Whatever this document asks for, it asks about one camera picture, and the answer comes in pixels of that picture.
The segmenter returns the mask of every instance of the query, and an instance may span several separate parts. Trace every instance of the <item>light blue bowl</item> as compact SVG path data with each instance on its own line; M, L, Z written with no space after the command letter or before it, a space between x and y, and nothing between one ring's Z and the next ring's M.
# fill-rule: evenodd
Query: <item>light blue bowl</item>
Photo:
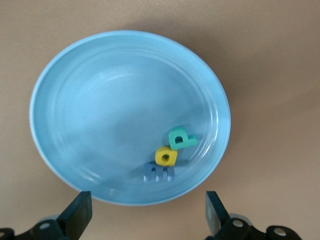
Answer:
M56 175L96 199L130 206L163 203L202 183L231 126L212 70L175 41L141 31L68 46L41 73L29 114L35 145ZM198 144L178 151L173 181L144 182L144 164L177 126Z

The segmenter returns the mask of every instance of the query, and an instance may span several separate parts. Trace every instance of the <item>yellow foam letter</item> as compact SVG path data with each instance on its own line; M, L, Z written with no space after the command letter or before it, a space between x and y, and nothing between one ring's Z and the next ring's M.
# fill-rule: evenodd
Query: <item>yellow foam letter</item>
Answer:
M176 164L177 156L177 150L172 150L169 146L162 146L155 152L155 163L159 166L172 167Z

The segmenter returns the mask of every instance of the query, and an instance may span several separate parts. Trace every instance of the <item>bowl rim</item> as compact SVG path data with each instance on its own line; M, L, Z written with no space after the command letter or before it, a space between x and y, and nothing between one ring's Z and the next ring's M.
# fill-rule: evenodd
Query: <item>bowl rim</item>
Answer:
M223 103L226 106L225 109L225 114L227 117L227 121L225 124L225 128L226 128L226 135L224 138L224 141L221 142L221 146L222 148L220 149L220 155L218 156L218 158L216 159L216 163L215 165L210 169L210 171L205 174L200 181L198 181L196 184L194 184L192 187L188 188L187 190L184 190L183 192L176 194L172 197L167 197L165 199L162 200L156 200L156 201L150 201L147 203L123 203L123 202L117 202L117 201L112 201L112 200L106 200L100 197L96 197L96 196L92 196L92 198L100 200L102 202L106 202L106 203L110 203L110 204L116 204L116 205L120 205L120 206L150 206L150 205L156 205L156 204L161 204L161 203L165 203L165 202L169 202L171 200L177 199L187 193L189 193L190 191L192 191L193 189L195 189L196 187L198 187L200 184L202 184L211 174L212 172L217 168L218 164L220 163L223 155L225 154L225 151L227 149L228 143L229 143L229 139L230 139L230 132L231 132L231 111L230 111L230 105L229 105L229 101L227 99L226 96L226 92L220 82L220 80L218 79L218 77L216 76L216 74L213 72L213 70L206 64L206 62L204 62L197 54L195 54L192 50L190 50L189 48L185 47L184 45L170 39L167 38L165 36L162 35L158 35L155 33L151 33L151 32L147 32L147 31L140 31L140 30L113 30L113 31L106 31L106 32L101 32L101 33L97 33L97 34L93 34L87 37L84 37L80 40L77 40L73 43L71 43L70 45L68 45L67 47L65 47L63 50L61 50L58 54L56 54L49 62L48 64L45 66L45 68L42 70L41 74L39 75L39 77L37 78L37 81L34 85L32 94L31 94L31 98L30 98L30 103L29 103L29 126L30 126L30 131L31 131L31 135L32 135L32 139L33 142L41 156L41 158L43 159L43 161L46 163L46 165L50 168L50 170L52 172L54 172L55 175L57 175L61 180L63 180L63 182L65 184L67 184L68 186L70 186L71 188L77 190L77 191L83 191L83 189L80 189L79 187L71 184L68 180L66 180L66 178L64 176L62 176L51 164L51 161L46 157L44 151L41 148L40 145L40 141L37 137L37 133L36 133L36 125L35 125L35 120L34 120L34 113L35 113L35 103L36 103L36 97L39 91L39 88L43 82L43 80L45 79L48 71L67 53L69 53L70 51L72 51L73 49L86 44L90 41L93 40L97 40L100 38L106 38L106 37L112 37L112 36L140 36L140 37L145 37L145 38L152 38L152 39L156 39L157 41L163 41L166 42L168 44L173 45L174 47L180 48L183 51L186 51L188 54L192 55L197 61L199 61L199 63L201 65L203 65L203 67L205 67L210 74L216 78L216 83L219 87L219 90L221 91L222 95L223 95Z

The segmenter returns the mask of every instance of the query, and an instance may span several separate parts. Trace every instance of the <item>tan table surface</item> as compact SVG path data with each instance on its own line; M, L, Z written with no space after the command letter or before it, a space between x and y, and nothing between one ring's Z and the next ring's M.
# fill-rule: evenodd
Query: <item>tan table surface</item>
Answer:
M29 102L46 64L69 44L112 30L171 38L217 74L231 108L228 148L199 187L167 203L93 201L85 240L202 240L205 192L256 228L320 236L320 1L1 0L0 227L22 233L77 192L41 159Z

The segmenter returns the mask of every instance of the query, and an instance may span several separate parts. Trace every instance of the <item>bowl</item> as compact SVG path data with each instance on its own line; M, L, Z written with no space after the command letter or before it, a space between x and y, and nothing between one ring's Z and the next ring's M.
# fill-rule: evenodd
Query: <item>bowl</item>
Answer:
M39 76L30 102L34 143L50 169L108 203L145 206L202 183L220 162L231 117L224 89L196 54L160 35L110 31L81 39ZM174 179L151 172L181 127L197 143L177 150Z

